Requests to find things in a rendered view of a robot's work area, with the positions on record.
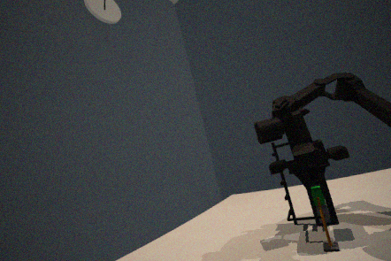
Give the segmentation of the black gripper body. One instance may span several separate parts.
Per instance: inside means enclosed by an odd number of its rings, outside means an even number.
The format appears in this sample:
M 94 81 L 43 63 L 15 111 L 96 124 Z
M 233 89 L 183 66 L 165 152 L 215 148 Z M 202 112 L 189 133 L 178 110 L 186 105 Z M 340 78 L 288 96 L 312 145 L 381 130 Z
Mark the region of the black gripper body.
M 306 138 L 308 136 L 311 137 L 311 134 L 309 132 L 305 132 L 305 133 L 301 133 L 301 134 L 297 134 L 297 135 L 293 135 L 293 136 L 288 137 L 287 140 L 289 141 L 289 147 L 290 147 L 291 151 L 292 151 L 291 142 L 296 141 L 297 144 L 304 143 L 305 142 L 304 138 Z M 335 147 L 326 149 L 326 151 L 327 152 L 324 156 L 318 157 L 318 159 L 319 159 L 318 165 L 328 164 L 327 160 L 331 159 L 331 158 L 333 160 L 337 161 L 337 160 L 342 160 L 346 157 L 349 157 L 349 152 L 345 146 L 344 147 L 341 145 L 335 146 Z M 286 169 L 286 168 L 288 168 L 290 173 L 294 172 L 296 170 L 299 170 L 299 167 L 297 167 L 296 161 L 294 161 L 294 160 L 286 162 L 285 159 L 281 159 L 281 160 L 273 162 L 269 165 L 271 175 L 273 175 L 274 173 L 282 173 L 284 171 L 284 169 Z

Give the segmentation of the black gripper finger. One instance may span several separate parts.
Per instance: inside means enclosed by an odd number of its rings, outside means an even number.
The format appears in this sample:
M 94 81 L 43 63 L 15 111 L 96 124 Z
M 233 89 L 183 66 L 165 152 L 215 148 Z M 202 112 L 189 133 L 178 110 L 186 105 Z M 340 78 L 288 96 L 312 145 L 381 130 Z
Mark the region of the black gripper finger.
M 326 169 L 326 167 L 328 167 L 330 165 L 329 165 L 329 162 L 328 162 L 328 164 L 323 164 L 323 165 L 316 164 L 316 166 L 318 168 L 318 177 L 319 177 L 319 183 L 320 183 L 321 192 L 324 193 L 324 191 L 325 191 L 325 189 L 324 189 L 325 169 Z
M 303 168 L 301 167 L 301 168 L 299 168 L 299 170 L 296 170 L 291 173 L 294 174 L 296 176 L 296 178 L 298 178 L 299 181 L 303 183 L 305 188 L 308 190 L 309 194 L 312 196 L 310 184 L 308 183 L 308 180 L 305 177 L 305 173 L 303 172 Z M 289 174 L 291 174 L 291 173 L 289 173 Z

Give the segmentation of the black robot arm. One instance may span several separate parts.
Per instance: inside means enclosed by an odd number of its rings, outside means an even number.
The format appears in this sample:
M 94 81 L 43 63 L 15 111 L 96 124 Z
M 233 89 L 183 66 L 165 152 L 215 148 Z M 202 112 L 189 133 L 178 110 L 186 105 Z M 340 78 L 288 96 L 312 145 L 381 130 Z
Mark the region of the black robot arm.
M 325 91 L 326 84 L 337 80 L 334 93 Z M 391 103 L 366 89 L 361 79 L 353 73 L 333 73 L 324 79 L 316 79 L 312 84 L 297 91 L 292 96 L 282 96 L 272 101 L 272 118 L 255 122 L 257 140 L 260 144 L 273 142 L 286 137 L 308 132 L 303 116 L 310 110 L 303 108 L 315 98 L 325 96 L 331 100 L 355 102 L 391 127 Z M 316 165 L 318 157 L 326 154 L 321 139 L 312 141 L 306 137 L 304 143 L 291 142 L 297 167 Z

